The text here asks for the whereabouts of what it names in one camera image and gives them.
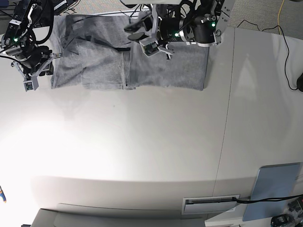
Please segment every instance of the white table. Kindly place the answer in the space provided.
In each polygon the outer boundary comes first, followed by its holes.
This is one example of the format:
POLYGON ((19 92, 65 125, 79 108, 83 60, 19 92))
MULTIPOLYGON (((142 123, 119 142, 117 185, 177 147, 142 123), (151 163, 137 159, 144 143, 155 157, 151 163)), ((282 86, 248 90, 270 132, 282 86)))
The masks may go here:
MULTIPOLYGON (((303 41, 287 41, 295 81, 303 41)), ((285 57, 282 37, 228 28, 210 50, 203 92, 51 90, 44 77, 25 93, 1 60, 0 184, 8 203, 0 203, 0 225, 31 224, 39 208, 58 203, 179 210, 183 197, 249 195, 261 166, 303 161, 303 94, 287 86, 285 57)), ((244 209, 210 220, 240 218, 244 209)))

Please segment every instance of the yellow cable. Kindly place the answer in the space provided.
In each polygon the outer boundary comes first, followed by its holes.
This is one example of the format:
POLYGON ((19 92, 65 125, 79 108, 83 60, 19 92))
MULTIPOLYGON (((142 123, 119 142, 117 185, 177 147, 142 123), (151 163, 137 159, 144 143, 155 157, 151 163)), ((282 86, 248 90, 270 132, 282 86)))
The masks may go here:
POLYGON ((285 2, 285 0, 283 0, 283 2, 282 2, 282 4, 281 4, 281 7, 280 7, 280 10, 279 10, 279 13, 278 13, 278 25, 280 26, 280 13, 281 13, 281 11, 282 11, 282 7, 283 7, 283 5, 284 5, 284 2, 285 2))

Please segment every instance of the folded cloth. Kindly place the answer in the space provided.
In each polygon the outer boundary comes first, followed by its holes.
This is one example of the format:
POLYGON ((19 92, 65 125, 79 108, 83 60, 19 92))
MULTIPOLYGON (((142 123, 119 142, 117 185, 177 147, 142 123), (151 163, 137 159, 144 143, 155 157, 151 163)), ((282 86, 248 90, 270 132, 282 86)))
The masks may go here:
POLYGON ((128 22, 126 16, 55 17, 50 40, 62 57, 55 64, 52 88, 77 84, 86 89, 125 88, 131 43, 123 28, 128 22))
POLYGON ((139 44, 131 48, 128 87, 185 87, 202 91, 206 76, 209 48, 186 43, 170 43, 171 60, 164 53, 147 57, 139 44))

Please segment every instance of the table surface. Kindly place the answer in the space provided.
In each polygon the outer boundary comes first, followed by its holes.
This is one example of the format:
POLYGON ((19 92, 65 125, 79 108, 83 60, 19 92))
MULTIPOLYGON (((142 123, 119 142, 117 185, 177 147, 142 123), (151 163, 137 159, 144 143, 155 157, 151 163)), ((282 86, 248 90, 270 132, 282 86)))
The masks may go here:
MULTIPOLYGON (((46 32, 38 29, 37 39, 46 32)), ((294 83, 303 41, 287 41, 294 83)), ((303 94, 288 88, 285 58, 281 36, 228 28, 210 49, 203 92, 51 90, 42 77, 25 93, 1 60, 0 184, 8 203, 0 212, 10 217, 1 226, 30 224, 39 208, 58 203, 179 210, 184 197, 250 195, 260 167, 303 161, 303 94)))

